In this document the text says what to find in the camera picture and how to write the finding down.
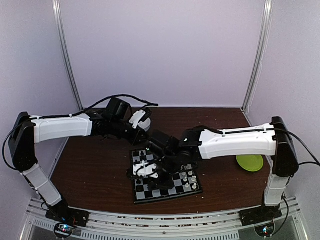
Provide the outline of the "black white chessboard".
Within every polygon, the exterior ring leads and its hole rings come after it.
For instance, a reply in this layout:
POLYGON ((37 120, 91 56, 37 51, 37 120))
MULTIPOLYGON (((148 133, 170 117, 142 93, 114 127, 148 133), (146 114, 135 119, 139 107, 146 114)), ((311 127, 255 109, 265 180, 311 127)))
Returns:
MULTIPOLYGON (((143 162, 152 163, 157 159, 155 155, 145 149, 131 150, 129 157, 130 167, 143 162)), ((133 203, 135 205, 147 204, 202 193, 203 188, 196 172, 197 167, 194 163, 183 165, 178 172, 172 175, 174 187, 169 190, 148 190, 148 177, 131 179, 133 203), (196 181, 192 181, 193 176, 196 176, 196 181), (185 188, 186 183, 189 183, 189 188, 185 188), (196 189, 192 189, 194 183, 197 184, 196 189)))

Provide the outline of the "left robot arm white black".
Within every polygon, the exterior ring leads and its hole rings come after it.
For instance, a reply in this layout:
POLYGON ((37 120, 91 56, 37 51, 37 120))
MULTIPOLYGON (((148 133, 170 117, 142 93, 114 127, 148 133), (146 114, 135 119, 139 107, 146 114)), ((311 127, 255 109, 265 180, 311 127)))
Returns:
POLYGON ((51 182, 48 171, 44 170, 37 158, 45 157, 45 148, 51 151, 62 147, 73 137, 115 137, 125 139, 132 146, 144 143, 151 127, 150 104, 133 111, 130 103, 124 101, 124 95, 106 97, 104 108, 93 104, 77 113, 65 115, 30 115, 21 112, 13 129, 2 144, 2 156, 9 150, 12 163, 7 166, 19 172, 52 208, 52 213, 61 222, 72 218, 72 211, 63 203, 63 196, 51 182))

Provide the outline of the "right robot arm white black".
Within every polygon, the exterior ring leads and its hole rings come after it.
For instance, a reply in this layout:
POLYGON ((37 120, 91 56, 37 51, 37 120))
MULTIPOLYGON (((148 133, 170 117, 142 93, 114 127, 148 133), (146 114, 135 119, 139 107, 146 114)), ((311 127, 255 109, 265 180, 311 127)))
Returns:
POLYGON ((207 126, 189 128, 180 139, 154 130, 148 140, 149 150, 160 158, 156 176, 150 185, 159 189, 173 187, 172 175, 182 166, 198 160, 226 156, 263 155, 272 159, 272 169, 263 193, 263 205, 256 210, 259 220, 268 220, 281 202, 289 178, 299 164, 293 140, 281 117, 254 127, 213 129, 207 126))

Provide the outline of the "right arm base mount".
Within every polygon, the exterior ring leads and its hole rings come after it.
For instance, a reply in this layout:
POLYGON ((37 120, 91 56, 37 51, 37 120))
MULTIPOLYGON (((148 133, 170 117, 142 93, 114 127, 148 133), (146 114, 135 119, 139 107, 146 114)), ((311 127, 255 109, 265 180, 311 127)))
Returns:
POLYGON ((280 206, 258 206, 239 212, 243 227, 254 225, 255 233, 263 238, 271 237, 275 233, 274 220, 282 216, 280 206))

